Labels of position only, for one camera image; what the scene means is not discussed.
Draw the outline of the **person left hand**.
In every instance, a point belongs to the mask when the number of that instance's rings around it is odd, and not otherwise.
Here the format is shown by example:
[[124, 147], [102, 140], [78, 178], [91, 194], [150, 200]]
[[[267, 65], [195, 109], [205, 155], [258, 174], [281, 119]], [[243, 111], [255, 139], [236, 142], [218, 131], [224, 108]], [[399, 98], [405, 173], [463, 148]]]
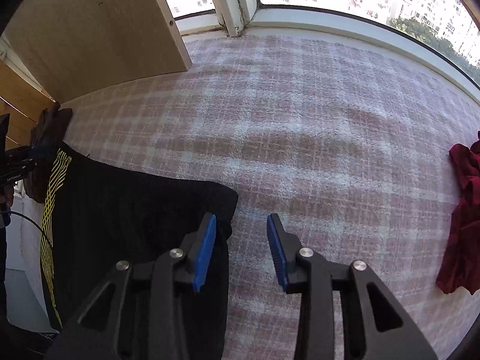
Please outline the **person left hand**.
[[0, 187], [0, 210], [2, 214], [7, 213], [13, 205], [15, 189], [12, 184]]

